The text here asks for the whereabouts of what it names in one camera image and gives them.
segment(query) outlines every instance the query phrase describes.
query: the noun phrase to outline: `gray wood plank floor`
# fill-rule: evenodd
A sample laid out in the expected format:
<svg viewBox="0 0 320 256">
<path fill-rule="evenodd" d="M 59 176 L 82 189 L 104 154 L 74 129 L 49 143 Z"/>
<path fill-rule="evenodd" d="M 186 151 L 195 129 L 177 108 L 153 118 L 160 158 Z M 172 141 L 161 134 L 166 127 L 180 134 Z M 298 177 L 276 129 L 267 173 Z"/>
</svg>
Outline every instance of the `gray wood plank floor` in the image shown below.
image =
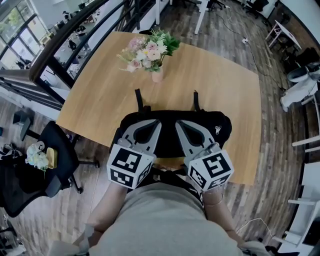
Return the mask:
<svg viewBox="0 0 320 256">
<path fill-rule="evenodd" d="M 226 3 L 232 8 L 230 22 L 227 21 L 231 16 L 229 9 L 206 12 L 198 35 L 194 34 L 194 30 L 199 13 L 190 3 L 187 3 L 186 9 L 180 6 L 180 2 L 178 6 L 168 6 L 161 14 L 160 28 L 170 31 L 184 43 L 214 52 L 259 75 L 262 134 L 255 182 L 253 186 L 227 184 L 225 200 L 237 229 L 252 219 L 262 218 L 272 235 L 280 237 L 294 212 L 287 200 L 296 198 L 300 189 L 298 183 L 304 153 L 302 147 L 293 148 L 291 143 L 305 137 L 302 109 L 295 104 L 288 113 L 282 111 L 279 102 L 282 92 L 270 76 L 280 86 L 287 88 L 288 84 L 279 54 L 275 49 L 270 51 L 264 40 L 268 34 L 267 27 L 260 19 L 247 16 L 236 2 L 228 0 Z M 250 47 L 241 42 L 240 35 L 228 30 L 218 15 L 230 29 L 249 38 L 259 70 L 270 76 L 258 73 Z M 34 140 L 27 138 L 24 143 L 19 141 L 20 128 L 11 124 L 17 110 L 18 107 L 0 99 L 0 126 L 5 131 L 0 143 L 15 142 L 19 147 L 26 148 Z M 40 133 L 48 121 L 36 114 L 32 129 Z M 84 160 L 96 156 L 101 163 L 100 169 L 80 166 L 75 172 L 77 181 L 84 185 L 84 193 L 79 195 L 74 189 L 66 189 L 52 199 L 38 198 L 11 220 L 29 255 L 47 255 L 52 240 L 71 243 L 83 231 L 85 221 L 109 184 L 105 168 L 108 150 L 88 139 L 79 141 L 76 145 L 79 158 Z M 251 222 L 239 234 L 245 240 L 261 237 L 266 245 L 277 245 L 260 220 Z"/>
</svg>

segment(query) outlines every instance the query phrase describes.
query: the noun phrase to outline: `white cube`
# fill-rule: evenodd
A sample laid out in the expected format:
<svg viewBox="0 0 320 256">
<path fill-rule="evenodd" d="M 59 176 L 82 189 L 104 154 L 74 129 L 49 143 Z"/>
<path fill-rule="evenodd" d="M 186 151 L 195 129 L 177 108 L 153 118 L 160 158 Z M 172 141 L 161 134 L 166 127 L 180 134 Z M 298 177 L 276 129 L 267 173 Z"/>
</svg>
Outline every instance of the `white cube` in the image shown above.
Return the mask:
<svg viewBox="0 0 320 256">
<path fill-rule="evenodd" d="M 109 181 L 135 189 L 148 175 L 155 158 L 114 144 L 106 164 Z"/>
<path fill-rule="evenodd" d="M 226 183 L 234 171 L 227 151 L 221 150 L 190 161 L 188 176 L 202 191 L 208 191 Z"/>
</svg>

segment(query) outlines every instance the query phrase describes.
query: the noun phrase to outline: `gray shirt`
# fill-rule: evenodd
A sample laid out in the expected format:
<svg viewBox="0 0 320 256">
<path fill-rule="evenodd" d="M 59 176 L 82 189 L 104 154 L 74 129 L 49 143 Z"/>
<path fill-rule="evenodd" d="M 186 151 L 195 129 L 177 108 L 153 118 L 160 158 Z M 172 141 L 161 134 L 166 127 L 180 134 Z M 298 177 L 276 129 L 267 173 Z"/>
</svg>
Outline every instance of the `gray shirt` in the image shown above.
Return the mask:
<svg viewBox="0 0 320 256">
<path fill-rule="evenodd" d="M 263 244 L 237 246 L 216 223 L 206 219 L 188 191 L 156 183 L 130 192 L 114 222 L 90 256 L 269 256 Z"/>
</svg>

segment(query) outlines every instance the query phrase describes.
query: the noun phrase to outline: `flower vase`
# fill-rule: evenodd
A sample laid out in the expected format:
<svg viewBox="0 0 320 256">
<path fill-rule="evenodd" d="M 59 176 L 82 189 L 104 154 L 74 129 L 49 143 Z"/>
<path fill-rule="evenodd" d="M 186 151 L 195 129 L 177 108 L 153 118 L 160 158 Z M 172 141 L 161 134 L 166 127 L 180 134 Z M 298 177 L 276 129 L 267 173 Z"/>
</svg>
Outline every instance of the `flower vase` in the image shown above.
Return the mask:
<svg viewBox="0 0 320 256">
<path fill-rule="evenodd" d="M 152 72 L 152 81 L 154 81 L 155 83 L 160 83 L 162 82 L 163 79 L 164 79 L 164 70 L 161 66 L 159 72 L 156 72 L 156 71 Z"/>
</svg>

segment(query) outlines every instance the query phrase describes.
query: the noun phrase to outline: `metal railing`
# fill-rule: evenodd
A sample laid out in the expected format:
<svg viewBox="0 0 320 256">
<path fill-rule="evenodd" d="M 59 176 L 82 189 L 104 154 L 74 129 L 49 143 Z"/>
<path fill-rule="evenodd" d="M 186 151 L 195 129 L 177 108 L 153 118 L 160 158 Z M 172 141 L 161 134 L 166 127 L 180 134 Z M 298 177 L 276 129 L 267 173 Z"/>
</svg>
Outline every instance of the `metal railing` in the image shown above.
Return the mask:
<svg viewBox="0 0 320 256">
<path fill-rule="evenodd" d="M 106 37 L 114 30 L 123 32 L 131 32 L 134 28 L 139 30 L 140 20 L 156 2 L 155 0 L 123 0 L 94 25 L 85 38 L 83 38 L 73 50 L 66 62 L 60 63 L 55 58 L 55 54 L 60 47 L 69 40 L 69 37 L 88 19 L 88 17 L 109 1 L 111 0 L 95 0 L 84 9 L 80 10 L 70 21 L 57 31 L 57 34 L 53 38 L 51 38 L 30 69 L 0 70 L 0 86 L 8 91 L 19 94 L 30 101 L 35 101 L 53 109 L 60 110 L 65 100 L 53 90 L 48 83 L 41 79 L 44 70 L 49 67 L 54 75 L 60 78 L 61 81 L 71 89 L 88 60 Z M 78 57 L 82 48 L 87 44 L 88 40 L 95 32 L 97 32 L 103 24 L 106 24 L 108 19 L 120 8 L 122 8 L 122 11 L 119 18 L 101 36 L 94 48 L 91 49 L 85 57 L 76 76 L 72 77 L 68 73 L 68 69 Z"/>
</svg>

